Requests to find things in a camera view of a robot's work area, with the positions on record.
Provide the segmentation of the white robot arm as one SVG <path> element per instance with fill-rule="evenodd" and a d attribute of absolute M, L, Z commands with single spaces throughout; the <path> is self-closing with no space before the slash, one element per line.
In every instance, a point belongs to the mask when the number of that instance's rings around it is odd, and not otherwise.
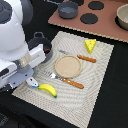
<path fill-rule="evenodd" d="M 33 17 L 30 0 L 0 0 L 0 92 L 30 81 L 45 60 L 43 45 L 29 49 L 22 26 Z"/>

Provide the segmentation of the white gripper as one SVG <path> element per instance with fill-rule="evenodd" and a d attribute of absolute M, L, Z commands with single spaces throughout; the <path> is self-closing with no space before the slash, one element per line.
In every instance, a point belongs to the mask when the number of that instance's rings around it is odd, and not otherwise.
<path fill-rule="evenodd" d="M 30 50 L 21 60 L 0 59 L 0 92 L 16 88 L 34 74 L 33 68 L 45 60 L 43 45 Z"/>

